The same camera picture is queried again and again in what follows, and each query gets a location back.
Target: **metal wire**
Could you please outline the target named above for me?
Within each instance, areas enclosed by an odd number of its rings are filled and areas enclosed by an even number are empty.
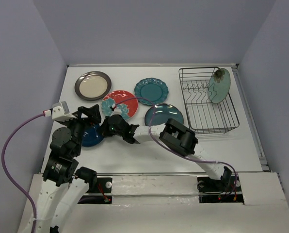
[[[217,92],[209,86],[209,81],[218,69],[195,67],[179,70],[188,125],[196,134],[226,133],[240,125],[230,94],[218,104],[210,100]]]

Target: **wall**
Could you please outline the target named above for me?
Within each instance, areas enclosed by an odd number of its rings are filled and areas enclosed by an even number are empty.
[[[274,0],[34,0],[67,64],[239,63]]]
[[[0,154],[8,135],[58,100],[66,66],[30,0],[0,0]],[[6,153],[11,174],[28,190],[51,128],[40,118],[16,134]],[[26,198],[0,162],[0,233],[17,231]]]
[[[289,202],[289,0],[276,1],[239,71],[266,158]]]

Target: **blue plate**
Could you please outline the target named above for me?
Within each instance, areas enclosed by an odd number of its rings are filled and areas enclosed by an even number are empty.
[[[155,112],[151,125],[161,125],[167,122],[168,119],[172,118],[183,124],[182,113],[173,105],[167,103],[156,104],[155,108],[151,107],[144,117],[144,123],[146,126],[149,125],[150,120]]]
[[[146,98],[154,104],[163,103],[168,96],[168,87],[160,79],[148,78],[138,82],[134,89],[136,97]],[[149,101],[138,99],[140,103],[152,105]]]
[[[82,146],[84,147],[92,147],[100,143],[104,137],[97,133],[97,129],[99,128],[99,124],[96,124],[94,127],[86,130],[83,135]]]
[[[214,72],[213,76],[209,81],[209,99],[213,103],[222,102],[228,95],[228,92],[231,87],[231,76],[230,73],[221,68]]]

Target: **red plate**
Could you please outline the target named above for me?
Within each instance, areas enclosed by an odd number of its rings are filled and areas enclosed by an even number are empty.
[[[128,91],[113,91],[106,95],[101,102],[101,110],[105,116],[111,116],[112,110],[110,107],[115,103],[120,103],[121,101],[128,100],[130,98],[134,98],[135,96]],[[117,105],[117,108],[121,109],[124,120],[130,119],[133,115],[135,115],[138,108],[137,99],[128,100],[121,104]]]

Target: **black wire dish rack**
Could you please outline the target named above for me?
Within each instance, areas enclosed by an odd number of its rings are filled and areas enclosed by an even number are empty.
[[[226,133],[240,122],[230,93],[220,103],[210,100],[210,78],[219,67],[181,68],[179,78],[189,127],[196,134]]]

